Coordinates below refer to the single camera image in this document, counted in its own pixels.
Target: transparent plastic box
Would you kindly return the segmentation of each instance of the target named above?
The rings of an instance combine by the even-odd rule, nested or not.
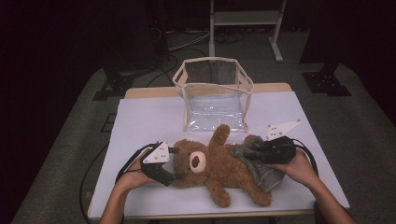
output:
[[[186,60],[173,82],[185,102],[184,131],[213,132],[227,124],[232,132],[248,132],[246,114],[253,82],[237,60]]]

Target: floor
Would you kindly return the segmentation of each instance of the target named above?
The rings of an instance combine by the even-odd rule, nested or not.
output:
[[[310,124],[336,174],[359,223],[392,223],[391,209],[396,201],[396,129],[363,88],[359,77],[339,65],[338,80],[351,96],[329,97],[312,93],[302,72],[318,71],[322,64],[299,64],[308,32],[281,32],[279,49],[284,57],[277,63],[268,37],[271,32],[227,35],[216,45],[217,56],[234,58],[255,83],[287,82],[308,117]],[[188,43],[197,35],[169,34],[170,47]],[[171,77],[185,59],[208,55],[207,42],[173,52],[163,70],[137,77],[133,88],[169,86],[161,75]],[[94,101],[94,95],[106,83],[102,69],[92,74],[64,123],[58,138],[43,164],[35,183],[26,196],[13,223],[86,223],[80,209],[86,212],[106,155],[119,100],[111,96]],[[312,216],[277,217],[277,223],[314,223]],[[211,223],[210,219],[162,220],[164,224]],[[268,223],[265,217],[219,218],[216,223]],[[126,223],[149,223],[127,220]]]

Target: teddy bear head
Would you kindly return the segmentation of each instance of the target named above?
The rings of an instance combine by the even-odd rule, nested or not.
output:
[[[199,186],[205,183],[209,174],[208,148],[199,142],[187,139],[175,143],[179,148],[174,155],[174,184],[178,187]]]

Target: teddy bear arm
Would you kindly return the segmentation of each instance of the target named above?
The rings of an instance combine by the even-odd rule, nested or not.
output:
[[[220,184],[219,181],[209,179],[206,181],[206,187],[210,192],[210,197],[219,207],[228,207],[231,204],[230,194]]]
[[[208,148],[209,150],[214,150],[217,147],[221,147],[227,141],[228,135],[230,134],[230,127],[225,124],[220,124],[220,126],[215,130],[210,139]]]

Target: brown teddy bear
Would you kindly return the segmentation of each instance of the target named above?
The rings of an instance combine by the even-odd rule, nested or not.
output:
[[[180,150],[174,156],[174,185],[180,188],[206,185],[212,200],[220,207],[231,204],[225,188],[240,188],[255,204],[269,206],[271,193],[262,190],[246,165],[233,156],[234,145],[225,144],[229,134],[230,127],[221,124],[213,133],[208,147],[187,139],[176,142],[175,147]]]

